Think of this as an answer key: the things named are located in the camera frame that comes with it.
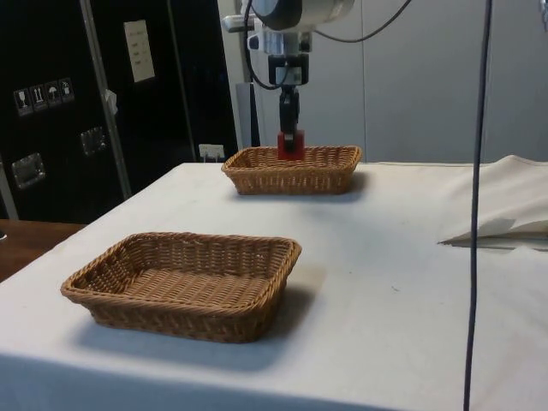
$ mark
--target metal latch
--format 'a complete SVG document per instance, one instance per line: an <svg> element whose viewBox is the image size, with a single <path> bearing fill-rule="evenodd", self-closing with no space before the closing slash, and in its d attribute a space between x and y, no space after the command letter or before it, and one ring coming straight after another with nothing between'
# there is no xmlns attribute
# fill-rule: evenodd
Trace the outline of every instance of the metal latch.
<svg viewBox="0 0 548 411"><path fill-rule="evenodd" d="M20 190L45 179L44 163L39 152L15 161L11 164L11 169L14 173L15 184Z"/></svg>
<svg viewBox="0 0 548 411"><path fill-rule="evenodd" d="M545 26L545 32L548 32L548 0L540 0L540 13L542 14L542 24Z"/></svg>
<svg viewBox="0 0 548 411"><path fill-rule="evenodd" d="M91 157L96 152L106 148L106 136L102 127L94 127L80 134L80 140L84 153Z"/></svg>

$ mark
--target metal rod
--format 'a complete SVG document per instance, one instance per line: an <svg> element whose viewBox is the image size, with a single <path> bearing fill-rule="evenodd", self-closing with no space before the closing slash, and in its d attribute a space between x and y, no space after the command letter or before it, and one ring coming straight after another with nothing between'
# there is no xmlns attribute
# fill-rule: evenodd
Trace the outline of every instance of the metal rod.
<svg viewBox="0 0 548 411"><path fill-rule="evenodd" d="M0 195L2 196L3 203L6 207L8 217L12 220L18 220L19 214L17 213L17 207L15 207L14 198L11 195L9 189L8 177L6 176L6 170L3 167L2 156L0 155Z"/></svg>
<svg viewBox="0 0 548 411"><path fill-rule="evenodd" d="M181 88L182 105L185 112L185 120L187 121L187 133L188 140L190 141L190 149L192 150L193 161L196 162L196 150L194 147L194 137L192 134L192 128L190 127L190 113L188 112L187 93L185 91L185 81L182 77L181 56L179 55L179 44L177 43L177 36L175 31L175 21L173 19L173 9L171 7L171 0L167 0L168 16L170 18L170 30L171 39L173 41L173 52L175 53L177 63L177 77L179 78L179 87Z"/></svg>
<svg viewBox="0 0 548 411"><path fill-rule="evenodd" d="M116 126L116 119L110 112L109 106L107 105L105 99L105 93L109 86L106 80L106 73L104 71L103 58L101 57L101 49L99 47L97 31L93 21L93 12L90 0L80 0L80 7L82 10L84 25L86 26L87 42L90 47L90 52L92 53L95 78L101 94L101 105L103 106L104 119L109 131L110 144L112 145L116 169L118 171L118 179L122 188L123 198L127 200L131 197L131 187L129 185L128 171L126 169L126 162L123 157L122 144L120 142L120 134L118 133L118 128Z"/></svg>

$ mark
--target folded cloth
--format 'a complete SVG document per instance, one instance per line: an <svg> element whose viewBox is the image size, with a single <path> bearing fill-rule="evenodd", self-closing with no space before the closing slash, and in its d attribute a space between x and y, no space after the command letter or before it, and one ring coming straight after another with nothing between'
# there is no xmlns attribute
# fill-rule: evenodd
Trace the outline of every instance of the folded cloth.
<svg viewBox="0 0 548 411"><path fill-rule="evenodd" d="M508 156L481 167L479 184L480 239L509 239L548 250L548 163ZM439 241L470 240L472 169L448 182Z"/></svg>

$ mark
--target basket rim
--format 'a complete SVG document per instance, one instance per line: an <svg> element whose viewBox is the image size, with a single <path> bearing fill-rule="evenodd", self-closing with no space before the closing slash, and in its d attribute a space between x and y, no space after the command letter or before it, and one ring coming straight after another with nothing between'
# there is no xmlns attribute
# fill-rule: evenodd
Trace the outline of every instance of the basket rim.
<svg viewBox="0 0 548 411"><path fill-rule="evenodd" d="M272 275L268 284L263 288L263 290L250 302L246 304L219 304L219 305L208 305L206 303L186 303L180 300L174 299L160 299L160 298L144 298L128 295L120 295L114 293L106 293L100 291L91 291L80 289L74 286L74 282L81 277L85 276L90 270L92 270L97 264L102 262L104 259L108 259L114 253L116 253L120 248L126 247L129 243L139 240L141 238L147 238L148 236L154 236L156 238L168 237L177 235L181 238L196 238L196 239L213 239L213 238L223 238L230 239L235 241L249 241L249 240L264 240L264 241L275 241L287 243L290 245L288 251L286 252L283 261L279 264L274 275ZM61 285L61 294L69 298L72 302L76 303L87 303L90 300L93 300L95 304L105 304L109 307L118 306L123 308L132 308L139 307L143 308L167 308L171 310L183 310L185 313L192 314L215 314L216 316L234 316L245 315L250 313L256 308L262 307L269 299L266 296L269 294L269 291L273 288L279 288L281 283L289 273L291 268L296 263L296 260L299 258L302 251L301 245L292 239L284 237L266 237L266 236L251 236L251 235L203 235L195 233L180 233L180 232L148 232L148 233L139 233L129 235L128 237L122 239L115 245L109 247L104 253L101 253L93 261L82 267L80 270L75 272L69 278L67 278Z"/></svg>
<svg viewBox="0 0 548 411"><path fill-rule="evenodd" d="M229 158L221 167L221 170L224 173L228 172L253 172L256 173L260 171L261 173L275 171L277 173L279 172L289 172L294 173L296 170L299 170L300 172L308 172L308 171L314 171L314 172L329 172L332 173L333 171L347 171L347 170L353 170L360 162L362 156L363 156L363 150L359 146L307 146L305 147L305 150L330 150L330 149L351 149L354 151L354 156L351 161L348 161L344 164L339 165L330 165L327 167L314 167L314 166L291 166L291 165L284 165L284 166L267 166L267 167L233 167L232 164L240 157L246 156L251 151L266 151L266 150L277 150L274 146L261 146L261 147L248 147L244 148L243 150L240 150L237 152L234 156Z"/></svg>

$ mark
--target woven basket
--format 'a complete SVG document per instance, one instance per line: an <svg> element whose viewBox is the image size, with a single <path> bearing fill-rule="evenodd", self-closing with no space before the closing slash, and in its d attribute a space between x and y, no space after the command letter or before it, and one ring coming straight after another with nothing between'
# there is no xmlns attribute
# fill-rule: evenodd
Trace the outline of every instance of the woven basket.
<svg viewBox="0 0 548 411"><path fill-rule="evenodd" d="M247 148L223 172L239 194L343 194L361 160L357 146L306 147L300 161L278 160L277 148Z"/></svg>
<svg viewBox="0 0 548 411"><path fill-rule="evenodd" d="M61 293L102 325L246 343L268 329L300 253L283 238L131 235L65 281Z"/></svg>

